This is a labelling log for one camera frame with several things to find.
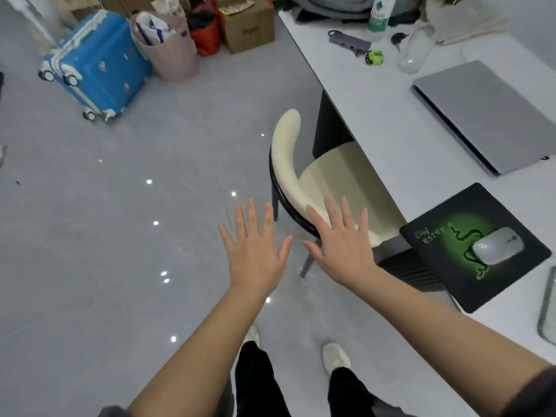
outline chair backrest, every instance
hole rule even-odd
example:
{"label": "chair backrest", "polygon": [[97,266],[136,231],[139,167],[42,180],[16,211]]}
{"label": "chair backrest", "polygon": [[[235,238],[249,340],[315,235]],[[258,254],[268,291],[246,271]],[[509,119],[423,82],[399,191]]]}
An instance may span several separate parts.
{"label": "chair backrest", "polygon": [[306,206],[310,204],[325,221],[330,223],[326,210],[311,202],[309,196],[301,188],[299,179],[295,174],[294,148],[300,127],[301,116],[295,109],[287,111],[278,121],[274,129],[271,147],[274,174],[288,202],[305,219],[311,222],[311,218],[306,211]]}

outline tabletop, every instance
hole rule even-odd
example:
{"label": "tabletop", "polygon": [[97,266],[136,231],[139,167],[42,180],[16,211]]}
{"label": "tabletop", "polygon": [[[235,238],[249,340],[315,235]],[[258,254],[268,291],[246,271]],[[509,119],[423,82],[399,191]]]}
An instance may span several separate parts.
{"label": "tabletop", "polygon": [[[407,76],[395,65],[397,51],[390,36],[411,27],[388,28],[385,38],[372,45],[384,51],[384,63],[371,67],[362,56],[328,42],[331,29],[368,38],[364,25],[329,20],[297,24],[289,12],[279,15],[407,221],[479,182],[556,251],[556,158],[495,177],[410,91],[420,76],[479,59],[556,122],[552,69],[508,34],[490,34],[435,47],[421,71]],[[470,316],[556,364],[556,346],[537,334],[554,265],[551,257]]]}

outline person's left arm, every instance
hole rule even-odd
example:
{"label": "person's left arm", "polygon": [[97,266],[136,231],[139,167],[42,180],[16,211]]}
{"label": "person's left arm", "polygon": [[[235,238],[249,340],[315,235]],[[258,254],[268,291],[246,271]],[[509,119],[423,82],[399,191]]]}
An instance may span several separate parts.
{"label": "person's left arm", "polygon": [[127,409],[132,417],[210,417],[230,377],[241,343],[286,266],[291,236],[278,251],[272,240],[272,206],[265,206],[262,234],[253,200],[247,226],[236,206],[235,242],[219,225],[228,252],[230,288],[180,349]]}

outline computer mouse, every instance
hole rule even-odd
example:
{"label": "computer mouse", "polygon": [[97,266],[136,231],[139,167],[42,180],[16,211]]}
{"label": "computer mouse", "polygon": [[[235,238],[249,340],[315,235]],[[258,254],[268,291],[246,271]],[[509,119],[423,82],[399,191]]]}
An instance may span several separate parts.
{"label": "computer mouse", "polygon": [[525,248],[523,240],[508,227],[500,228],[481,238],[472,245],[472,249],[486,265],[496,265],[521,252]]}

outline laptop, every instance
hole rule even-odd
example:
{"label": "laptop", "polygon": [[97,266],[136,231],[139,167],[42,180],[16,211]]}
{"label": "laptop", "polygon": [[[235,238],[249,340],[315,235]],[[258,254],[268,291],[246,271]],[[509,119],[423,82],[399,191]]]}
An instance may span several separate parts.
{"label": "laptop", "polygon": [[412,90],[494,175],[556,154],[556,125],[480,61],[416,79]]}

